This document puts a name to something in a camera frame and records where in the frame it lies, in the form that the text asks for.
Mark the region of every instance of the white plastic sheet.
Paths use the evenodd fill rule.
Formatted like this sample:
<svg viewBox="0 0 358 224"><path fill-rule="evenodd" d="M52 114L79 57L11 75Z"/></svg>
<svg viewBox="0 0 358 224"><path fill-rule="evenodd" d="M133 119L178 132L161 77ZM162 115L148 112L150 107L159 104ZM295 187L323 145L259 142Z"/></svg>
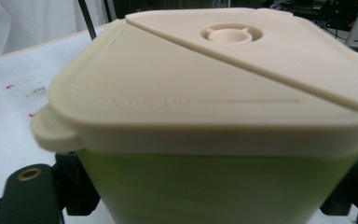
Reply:
<svg viewBox="0 0 358 224"><path fill-rule="evenodd" d="M107 23L103 0L86 0L94 26ZM0 0L0 55L87 29L77 0Z"/></svg>

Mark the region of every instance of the green container body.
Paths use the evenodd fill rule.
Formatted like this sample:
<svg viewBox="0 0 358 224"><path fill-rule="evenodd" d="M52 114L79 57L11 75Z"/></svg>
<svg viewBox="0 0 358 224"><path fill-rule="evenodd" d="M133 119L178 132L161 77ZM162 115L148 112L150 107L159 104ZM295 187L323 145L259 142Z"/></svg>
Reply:
<svg viewBox="0 0 358 224"><path fill-rule="evenodd" d="M77 155L117 224L304 224L358 159Z"/></svg>

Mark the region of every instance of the white curtain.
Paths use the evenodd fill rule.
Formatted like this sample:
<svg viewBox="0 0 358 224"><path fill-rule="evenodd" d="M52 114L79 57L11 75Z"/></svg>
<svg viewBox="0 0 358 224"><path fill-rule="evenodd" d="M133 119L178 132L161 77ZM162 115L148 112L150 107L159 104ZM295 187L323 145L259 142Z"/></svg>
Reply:
<svg viewBox="0 0 358 224"><path fill-rule="evenodd" d="M94 26L107 23L103 0L86 0ZM0 55L87 29L77 0L0 0Z"/></svg>

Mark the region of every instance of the metal ring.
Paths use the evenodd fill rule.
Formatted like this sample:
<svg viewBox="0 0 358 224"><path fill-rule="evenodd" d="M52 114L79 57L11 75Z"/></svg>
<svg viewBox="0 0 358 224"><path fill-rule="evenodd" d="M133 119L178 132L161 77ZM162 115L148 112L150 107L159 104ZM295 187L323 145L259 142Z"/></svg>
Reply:
<svg viewBox="0 0 358 224"><path fill-rule="evenodd" d="M41 173L42 170L39 168L30 168L28 170L21 172L21 174L17 176L17 179L19 179L20 181L27 181L30 179L34 179L35 177L39 176Z"/></svg>

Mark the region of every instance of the white table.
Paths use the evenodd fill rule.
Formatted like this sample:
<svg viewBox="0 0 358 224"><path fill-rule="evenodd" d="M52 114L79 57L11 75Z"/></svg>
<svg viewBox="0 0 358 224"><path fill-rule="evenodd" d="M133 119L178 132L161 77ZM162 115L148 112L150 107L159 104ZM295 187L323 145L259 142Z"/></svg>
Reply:
<svg viewBox="0 0 358 224"><path fill-rule="evenodd" d="M83 32L0 57L0 197L13 172L35 163L55 163L54 154L42 150L34 141L30 122L32 115L48 102L52 78L88 44L90 36ZM102 203L88 217L65 217L65 221L114 223ZM317 212L309 224L333 223L352 222L348 217L325 217Z"/></svg>

